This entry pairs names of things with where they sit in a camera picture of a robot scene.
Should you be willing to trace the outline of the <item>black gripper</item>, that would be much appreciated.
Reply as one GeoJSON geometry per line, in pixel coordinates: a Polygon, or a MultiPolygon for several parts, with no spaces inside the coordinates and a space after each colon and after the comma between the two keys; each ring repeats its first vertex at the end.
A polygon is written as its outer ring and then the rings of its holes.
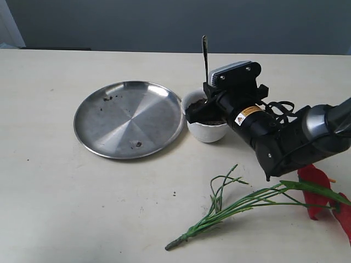
{"type": "Polygon", "coordinates": [[[206,99],[191,103],[185,110],[189,123],[223,120],[249,145],[280,128],[278,117],[264,104],[269,88],[256,81],[219,89],[203,83],[206,99]]]}

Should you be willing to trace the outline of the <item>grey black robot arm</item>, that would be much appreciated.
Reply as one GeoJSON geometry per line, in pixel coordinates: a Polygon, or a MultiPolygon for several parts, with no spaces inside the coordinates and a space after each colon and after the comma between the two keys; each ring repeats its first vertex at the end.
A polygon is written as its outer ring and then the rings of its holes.
{"type": "Polygon", "coordinates": [[[206,102],[185,111],[189,123],[224,121],[250,146],[266,178],[280,177],[350,148],[350,100],[337,106],[288,110],[289,101],[270,102],[260,70],[234,69],[204,83],[206,102]]]}

